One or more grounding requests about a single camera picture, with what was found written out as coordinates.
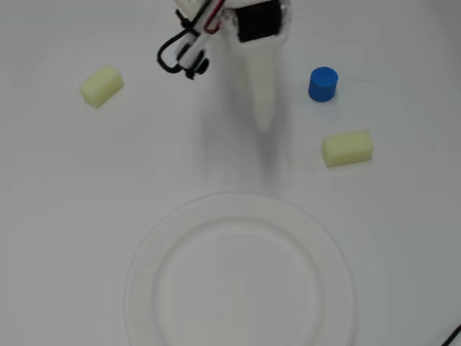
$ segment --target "white plate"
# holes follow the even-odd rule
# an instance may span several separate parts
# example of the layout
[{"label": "white plate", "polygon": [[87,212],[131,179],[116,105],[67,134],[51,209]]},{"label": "white plate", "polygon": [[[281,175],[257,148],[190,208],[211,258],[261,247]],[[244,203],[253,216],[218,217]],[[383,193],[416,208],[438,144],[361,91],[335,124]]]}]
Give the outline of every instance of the white plate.
[{"label": "white plate", "polygon": [[216,195],[180,208],[131,267],[132,346],[350,346],[348,268],[303,212],[258,195]]}]

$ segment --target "yellow sponge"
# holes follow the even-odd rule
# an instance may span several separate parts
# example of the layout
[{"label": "yellow sponge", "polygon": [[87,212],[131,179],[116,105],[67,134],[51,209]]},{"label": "yellow sponge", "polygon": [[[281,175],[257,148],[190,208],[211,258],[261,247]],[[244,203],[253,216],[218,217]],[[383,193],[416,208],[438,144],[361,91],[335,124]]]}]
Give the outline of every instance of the yellow sponge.
[{"label": "yellow sponge", "polygon": [[98,108],[123,87],[120,72],[109,65],[101,67],[80,86],[81,94],[91,106]]},{"label": "yellow sponge", "polygon": [[327,137],[323,139],[322,145],[327,167],[368,161],[374,150],[372,136],[367,130]]}]

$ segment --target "red wire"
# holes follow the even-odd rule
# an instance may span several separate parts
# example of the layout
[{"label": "red wire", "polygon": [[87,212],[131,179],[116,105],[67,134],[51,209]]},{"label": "red wire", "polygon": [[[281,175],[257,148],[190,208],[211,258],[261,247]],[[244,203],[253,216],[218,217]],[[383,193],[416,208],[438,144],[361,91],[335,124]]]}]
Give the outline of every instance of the red wire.
[{"label": "red wire", "polygon": [[223,7],[225,0],[219,0],[219,2],[216,4],[215,8],[211,12],[211,15],[208,17],[207,22],[205,23],[205,26],[203,27],[203,30],[210,35],[214,35],[216,32],[219,31],[220,29],[220,22],[216,24],[214,29],[210,29],[211,22],[216,18],[216,15],[218,12],[221,10],[221,7]]}]

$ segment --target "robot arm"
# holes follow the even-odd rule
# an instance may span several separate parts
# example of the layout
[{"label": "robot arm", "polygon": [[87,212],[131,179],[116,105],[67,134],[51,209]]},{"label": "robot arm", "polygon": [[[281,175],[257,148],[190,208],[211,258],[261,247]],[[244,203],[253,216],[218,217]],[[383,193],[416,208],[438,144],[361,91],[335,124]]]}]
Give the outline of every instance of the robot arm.
[{"label": "robot arm", "polygon": [[[206,72],[210,62],[205,45],[211,35],[223,30],[223,39],[234,56],[243,59],[256,123],[269,130],[276,98],[276,56],[287,40],[290,23],[289,0],[175,0],[183,31],[166,42],[158,52],[158,62],[169,73],[184,71],[194,79]],[[167,66],[163,52],[180,41],[174,67]]]}]

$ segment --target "blue block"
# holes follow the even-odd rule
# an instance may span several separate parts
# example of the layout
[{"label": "blue block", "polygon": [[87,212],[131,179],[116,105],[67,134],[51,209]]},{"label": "blue block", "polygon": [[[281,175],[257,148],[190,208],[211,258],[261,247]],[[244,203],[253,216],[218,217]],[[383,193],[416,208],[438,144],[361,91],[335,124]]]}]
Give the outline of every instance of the blue block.
[{"label": "blue block", "polygon": [[309,95],[317,102],[327,102],[333,98],[338,84],[338,74],[329,67],[316,68],[310,75]]}]

